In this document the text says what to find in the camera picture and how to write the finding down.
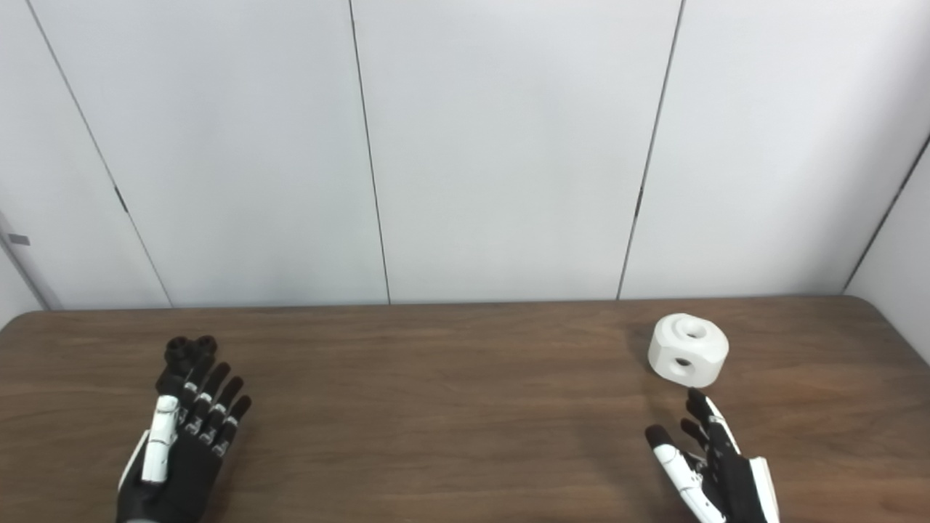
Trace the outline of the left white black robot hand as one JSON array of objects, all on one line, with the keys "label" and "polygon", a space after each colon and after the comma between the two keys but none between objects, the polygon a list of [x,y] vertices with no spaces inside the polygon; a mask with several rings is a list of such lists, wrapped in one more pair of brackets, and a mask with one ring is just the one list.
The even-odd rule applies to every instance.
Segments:
[{"label": "left white black robot hand", "polygon": [[166,368],[153,416],[118,483],[117,522],[199,522],[251,397],[212,354]]}]

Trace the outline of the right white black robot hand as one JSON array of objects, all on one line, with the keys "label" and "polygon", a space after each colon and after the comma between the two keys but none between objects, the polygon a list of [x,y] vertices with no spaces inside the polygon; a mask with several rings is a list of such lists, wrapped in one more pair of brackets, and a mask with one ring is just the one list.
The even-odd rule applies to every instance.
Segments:
[{"label": "right white black robot hand", "polygon": [[691,415],[681,430],[702,454],[681,449],[662,425],[644,431],[651,451],[674,489],[700,522],[778,522],[780,504],[767,459],[745,456],[714,401],[689,387]]}]

